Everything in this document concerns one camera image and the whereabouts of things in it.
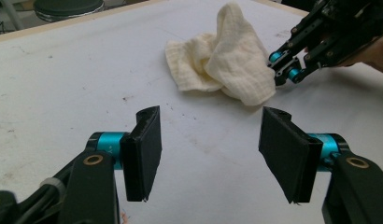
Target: human hand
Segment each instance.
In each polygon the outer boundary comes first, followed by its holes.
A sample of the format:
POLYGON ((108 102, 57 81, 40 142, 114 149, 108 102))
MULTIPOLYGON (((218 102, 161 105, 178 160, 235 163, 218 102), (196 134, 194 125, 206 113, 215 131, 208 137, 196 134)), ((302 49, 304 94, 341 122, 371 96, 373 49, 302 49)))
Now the human hand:
POLYGON ((350 66, 354 63, 366 63, 383 73, 383 36, 338 66, 350 66))

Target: white cloth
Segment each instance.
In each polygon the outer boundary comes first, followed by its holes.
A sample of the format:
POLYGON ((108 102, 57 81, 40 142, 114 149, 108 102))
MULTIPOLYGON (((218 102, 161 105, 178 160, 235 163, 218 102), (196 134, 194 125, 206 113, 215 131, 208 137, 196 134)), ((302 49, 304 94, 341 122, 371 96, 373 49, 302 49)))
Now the white cloth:
POLYGON ((276 92, 268 54, 237 3, 218 13, 217 34, 201 34, 187 42, 168 41, 166 59, 180 91, 217 91, 260 105, 276 92))

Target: black gripper pad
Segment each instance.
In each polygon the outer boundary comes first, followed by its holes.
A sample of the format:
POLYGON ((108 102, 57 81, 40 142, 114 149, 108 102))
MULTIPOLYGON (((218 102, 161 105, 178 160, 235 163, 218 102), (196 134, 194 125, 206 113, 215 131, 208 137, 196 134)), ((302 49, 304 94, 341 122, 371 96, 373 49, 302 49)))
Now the black gripper pad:
POLYGON ((264 107, 259 151, 288 202, 308 203, 319 165, 322 142, 291 122, 291 114, 264 107))
POLYGON ((154 106, 139 111, 136 121, 133 131, 121 139, 121 160, 129 202, 149 198, 162 154, 160 108, 154 106))

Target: robotic hand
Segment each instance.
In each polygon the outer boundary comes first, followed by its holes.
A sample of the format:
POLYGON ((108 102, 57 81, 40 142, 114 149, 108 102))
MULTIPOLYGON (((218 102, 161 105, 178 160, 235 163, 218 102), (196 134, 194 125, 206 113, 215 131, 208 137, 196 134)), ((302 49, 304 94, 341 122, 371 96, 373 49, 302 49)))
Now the robotic hand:
POLYGON ((320 0, 291 38, 270 54, 276 85, 301 82, 322 67, 336 66, 383 35, 383 0, 320 0), (302 67, 295 56, 308 49, 302 67))

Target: blue joint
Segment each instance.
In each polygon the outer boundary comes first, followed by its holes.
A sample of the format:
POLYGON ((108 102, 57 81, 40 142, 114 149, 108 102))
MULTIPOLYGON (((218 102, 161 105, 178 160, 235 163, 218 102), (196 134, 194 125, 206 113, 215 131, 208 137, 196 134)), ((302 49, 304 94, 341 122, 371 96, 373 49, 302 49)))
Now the blue joint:
POLYGON ((116 161, 114 165, 115 170, 121 170, 120 140, 125 134, 128 133, 102 133, 96 147, 97 150, 105 151, 112 154, 112 157, 116 161))
POLYGON ((274 63, 276 60, 278 60, 278 58, 280 58, 282 56, 281 53, 279 52, 274 52, 271 54, 270 58, 268 59, 270 61, 270 63, 274 63))
POLYGON ((329 172, 328 168, 326 168, 323 164, 333 162, 333 159, 331 158, 332 155, 339 155, 339 147, 334 140, 334 138, 327 134, 327 133, 309 133, 308 134, 311 137, 318 138, 322 143, 322 151, 320 152, 320 163, 318 167, 318 171, 321 172, 329 172))
POLYGON ((299 75, 300 70, 297 68, 292 68, 290 72, 288 73, 288 79, 290 79, 292 82, 294 82, 294 79, 299 75))

